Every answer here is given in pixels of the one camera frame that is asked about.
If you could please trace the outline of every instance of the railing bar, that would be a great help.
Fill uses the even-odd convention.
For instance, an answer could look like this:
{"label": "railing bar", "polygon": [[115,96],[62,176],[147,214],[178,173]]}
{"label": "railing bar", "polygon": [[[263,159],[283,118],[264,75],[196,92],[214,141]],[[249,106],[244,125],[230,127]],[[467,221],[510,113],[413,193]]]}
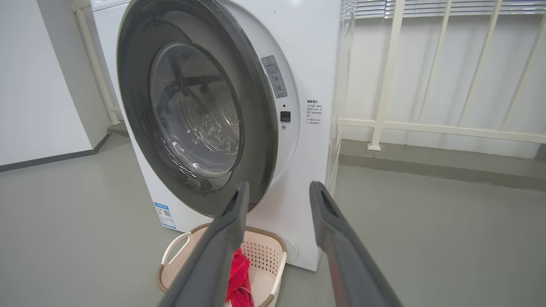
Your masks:
{"label": "railing bar", "polygon": [[100,62],[97,56],[97,53],[95,52],[95,48],[93,45],[93,39],[91,37],[91,31],[89,29],[89,26],[87,24],[87,19],[85,18],[85,14],[82,11],[82,8],[84,7],[82,1],[74,2],[73,11],[76,13],[76,19],[78,21],[78,24],[81,28],[81,33],[83,35],[85,47],[87,49],[87,53],[89,54],[89,58],[91,61],[91,68],[95,72],[95,77],[97,80],[97,87],[100,92],[100,96],[102,97],[104,103],[106,104],[106,112],[108,113],[108,117],[110,119],[110,123],[112,125],[115,125],[117,123],[120,123],[119,119],[117,118],[116,113],[113,111],[116,108],[114,107],[114,103],[110,97],[110,93],[108,91],[108,86],[106,85],[106,81],[104,80],[104,74],[102,72],[102,69],[100,67]]}
{"label": "railing bar", "polygon": [[436,77],[436,68],[438,67],[440,54],[442,53],[443,41],[444,41],[444,37],[446,36],[447,22],[449,20],[449,11],[451,10],[452,2],[453,0],[447,0],[447,3],[446,3],[446,12],[442,20],[442,29],[440,30],[440,37],[438,38],[438,45],[436,46],[436,54],[434,55],[434,61],[432,63],[432,68],[430,69],[429,81],[426,84],[425,98],[423,100],[423,105],[421,106],[421,112],[419,113],[419,120],[418,120],[419,123],[422,122],[423,112],[426,110],[429,104],[430,92],[432,90],[432,83],[434,82],[434,78]]}
{"label": "railing bar", "polygon": [[495,30],[495,25],[497,23],[498,13],[501,9],[501,4],[502,4],[502,0],[495,1],[495,8],[493,9],[493,15],[491,16],[491,19],[489,20],[489,29],[487,31],[487,35],[485,36],[485,41],[483,42],[482,52],[479,55],[478,64],[476,66],[476,70],[474,71],[474,76],[472,77],[472,83],[470,83],[470,89],[468,90],[468,94],[466,95],[465,104],[462,107],[462,113],[461,113],[461,116],[459,117],[459,122],[457,123],[458,127],[461,126],[462,121],[466,117],[466,114],[468,112],[468,103],[470,102],[470,99],[472,99],[474,91],[476,90],[476,83],[483,69],[483,62],[484,62],[483,60],[485,59],[485,55],[487,54],[487,50],[489,49],[489,44],[491,43],[491,38],[493,37],[493,31]]}
{"label": "railing bar", "polygon": [[523,72],[521,73],[521,77],[519,78],[518,85],[515,88],[514,95],[512,96],[512,100],[510,100],[510,104],[508,105],[508,110],[506,111],[505,117],[502,120],[502,123],[501,123],[502,131],[506,130],[506,124],[508,123],[508,120],[510,119],[510,114],[512,114],[512,110],[520,102],[519,96],[521,95],[523,84],[527,80],[529,68],[534,67],[534,63],[538,55],[538,49],[540,48],[541,41],[545,33],[546,33],[546,15],[543,15],[541,25],[538,28],[538,33],[535,38],[535,42],[533,43],[533,47],[531,47],[531,51],[529,53],[529,56],[527,57],[527,62],[525,63]]}
{"label": "railing bar", "polygon": [[376,121],[377,127],[373,130],[372,143],[368,145],[370,150],[381,150],[379,147],[379,139],[381,138],[381,123],[385,120],[387,104],[389,100],[389,91],[393,83],[394,68],[396,65],[396,57],[400,43],[400,28],[402,27],[402,19],[404,15],[404,5],[406,0],[396,0],[394,7],[393,25],[390,30],[389,50],[387,51],[387,61],[383,74],[383,83],[381,85],[381,95],[379,97],[379,106],[377,107]]}
{"label": "railing bar", "polygon": [[[376,121],[373,121],[373,120],[361,120],[361,119],[342,119],[341,123],[344,126],[371,127],[371,128],[375,128],[378,124]],[[467,137],[480,137],[480,138],[525,141],[525,142],[531,142],[531,143],[546,144],[546,135],[538,134],[538,133],[507,132],[507,131],[497,131],[497,130],[489,130],[489,129],[463,128],[463,127],[455,127],[455,126],[430,125],[430,124],[424,125],[421,123],[413,123],[413,122],[391,122],[391,121],[383,122],[382,126],[383,126],[383,129],[443,133],[443,134],[452,134],[452,135],[465,135]]]}

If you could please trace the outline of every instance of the floor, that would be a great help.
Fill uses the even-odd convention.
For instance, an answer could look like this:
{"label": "floor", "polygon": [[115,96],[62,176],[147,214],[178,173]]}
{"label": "floor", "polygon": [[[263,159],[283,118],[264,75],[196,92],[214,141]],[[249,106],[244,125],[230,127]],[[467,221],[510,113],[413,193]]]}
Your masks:
{"label": "floor", "polygon": [[[406,307],[546,306],[546,193],[341,166],[335,199]],[[127,138],[0,173],[0,306],[155,306],[178,232]],[[288,266],[277,306],[334,306],[327,258]]]}

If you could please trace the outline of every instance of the laundry basket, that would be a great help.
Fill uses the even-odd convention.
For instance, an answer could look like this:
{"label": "laundry basket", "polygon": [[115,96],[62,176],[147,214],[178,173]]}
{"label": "laundry basket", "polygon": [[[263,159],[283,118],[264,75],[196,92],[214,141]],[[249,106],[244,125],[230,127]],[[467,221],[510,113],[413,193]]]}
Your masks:
{"label": "laundry basket", "polygon": [[[190,232],[179,235],[169,244],[156,275],[157,286],[162,292],[167,291],[208,226],[209,224],[198,226]],[[187,238],[187,241],[180,251],[170,261],[167,261],[174,246],[184,238]],[[241,251],[250,260],[248,279],[254,306],[275,306],[281,285],[282,272],[286,264],[286,246],[284,242],[270,232],[246,227]],[[231,304],[227,302],[224,306],[231,306]]]}

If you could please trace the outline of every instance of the front-loading washing machine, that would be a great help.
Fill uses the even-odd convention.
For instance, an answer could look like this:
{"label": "front-loading washing machine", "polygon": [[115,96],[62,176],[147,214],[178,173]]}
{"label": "front-loading washing machine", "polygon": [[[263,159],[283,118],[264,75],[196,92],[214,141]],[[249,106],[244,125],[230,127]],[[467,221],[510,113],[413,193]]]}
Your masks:
{"label": "front-loading washing machine", "polygon": [[354,25],[342,0],[92,0],[106,66],[162,225],[221,214],[316,270],[311,181],[335,187]]}

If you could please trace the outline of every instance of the red clothing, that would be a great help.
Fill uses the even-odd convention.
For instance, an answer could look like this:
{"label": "red clothing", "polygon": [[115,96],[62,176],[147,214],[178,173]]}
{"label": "red clothing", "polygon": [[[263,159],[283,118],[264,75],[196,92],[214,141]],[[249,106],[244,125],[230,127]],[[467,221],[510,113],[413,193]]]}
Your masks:
{"label": "red clothing", "polygon": [[250,281],[248,280],[249,268],[250,260],[238,248],[233,253],[232,267],[229,271],[228,292],[225,295],[225,302],[231,300],[233,307],[254,307],[250,292]]}

